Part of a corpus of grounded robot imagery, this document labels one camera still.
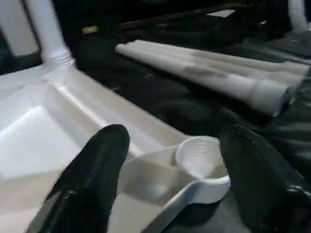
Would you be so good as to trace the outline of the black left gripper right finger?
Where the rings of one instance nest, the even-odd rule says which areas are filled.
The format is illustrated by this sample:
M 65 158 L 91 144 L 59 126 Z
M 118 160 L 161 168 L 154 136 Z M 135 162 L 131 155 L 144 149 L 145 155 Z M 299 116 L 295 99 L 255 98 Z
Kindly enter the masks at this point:
M 309 233 L 311 186 L 263 137 L 240 125 L 219 136 L 242 222 L 253 233 Z

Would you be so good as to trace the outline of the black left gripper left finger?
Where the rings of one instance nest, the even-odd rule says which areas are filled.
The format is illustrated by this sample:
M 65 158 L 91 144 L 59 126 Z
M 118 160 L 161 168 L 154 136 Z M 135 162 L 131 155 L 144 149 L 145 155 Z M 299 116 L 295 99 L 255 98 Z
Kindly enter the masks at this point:
M 120 124 L 100 129 L 64 169 L 28 233 L 105 233 L 130 136 Z

